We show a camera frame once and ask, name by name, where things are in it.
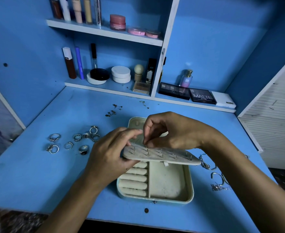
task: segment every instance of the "black eyeshadow palette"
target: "black eyeshadow palette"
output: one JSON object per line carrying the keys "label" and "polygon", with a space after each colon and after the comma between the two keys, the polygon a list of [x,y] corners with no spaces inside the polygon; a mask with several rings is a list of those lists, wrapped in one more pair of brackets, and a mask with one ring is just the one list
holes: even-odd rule
{"label": "black eyeshadow palette", "polygon": [[190,100],[190,93],[188,88],[179,87],[168,83],[160,84],[159,93],[180,99]]}
{"label": "black eyeshadow palette", "polygon": [[208,90],[189,88],[189,91],[193,102],[216,104],[216,100]]}

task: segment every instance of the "jewelry box compartment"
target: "jewelry box compartment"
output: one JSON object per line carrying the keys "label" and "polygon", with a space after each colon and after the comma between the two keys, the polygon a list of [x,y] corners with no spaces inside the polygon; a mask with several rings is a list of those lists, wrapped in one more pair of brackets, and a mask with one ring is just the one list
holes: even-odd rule
{"label": "jewelry box compartment", "polygon": [[[133,117],[128,127],[143,129],[145,121],[146,118]],[[123,156],[140,162],[117,179],[121,198],[167,204],[192,201],[194,189],[188,165],[200,165],[199,159],[185,150],[148,149],[142,144],[143,134],[130,142],[132,147],[126,147]]]}

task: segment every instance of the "blue desk surface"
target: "blue desk surface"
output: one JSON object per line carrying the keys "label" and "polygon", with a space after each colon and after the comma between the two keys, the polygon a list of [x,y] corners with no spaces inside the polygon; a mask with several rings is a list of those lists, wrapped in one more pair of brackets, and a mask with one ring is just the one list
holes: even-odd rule
{"label": "blue desk surface", "polygon": [[[71,150],[65,150],[63,145],[72,141],[73,135],[86,132],[91,125],[97,125],[99,133],[105,135],[119,126],[127,127],[131,117],[164,111],[198,119],[220,130],[273,178],[233,113],[144,101],[65,87],[0,156],[0,208],[52,212],[86,165],[89,155],[79,155],[78,147],[92,146],[90,140],[80,141]],[[122,110],[113,104],[123,106]],[[110,110],[117,114],[106,117]],[[53,155],[45,150],[52,133],[62,135],[57,142],[60,151]],[[203,153],[199,149],[191,152],[197,157]],[[209,157],[205,156],[204,161],[213,166]],[[211,179],[211,171],[201,166],[192,166],[190,170],[194,199],[186,206],[123,200],[113,182],[98,196],[88,218],[195,232],[258,232],[233,190],[212,191],[211,184],[220,183],[219,177]]]}

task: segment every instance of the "black round lid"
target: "black round lid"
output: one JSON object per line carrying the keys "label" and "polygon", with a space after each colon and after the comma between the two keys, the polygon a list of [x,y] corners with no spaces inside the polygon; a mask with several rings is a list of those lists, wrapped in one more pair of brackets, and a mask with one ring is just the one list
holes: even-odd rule
{"label": "black round lid", "polygon": [[110,73],[104,69],[92,69],[90,77],[98,81],[104,81],[110,78]]}

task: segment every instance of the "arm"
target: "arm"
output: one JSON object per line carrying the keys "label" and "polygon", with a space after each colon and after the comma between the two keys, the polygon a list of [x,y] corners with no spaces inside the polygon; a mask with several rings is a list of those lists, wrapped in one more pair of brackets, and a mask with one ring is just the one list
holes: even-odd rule
{"label": "arm", "polygon": [[[166,137],[159,137],[167,131]],[[285,191],[218,130],[166,112],[147,118],[144,144],[150,148],[202,149],[222,171],[257,228],[261,232],[285,232]]]}
{"label": "arm", "polygon": [[99,193],[139,161],[120,158],[129,139],[141,134],[138,129],[118,128],[93,145],[82,176],[39,228],[37,233],[78,232]]}

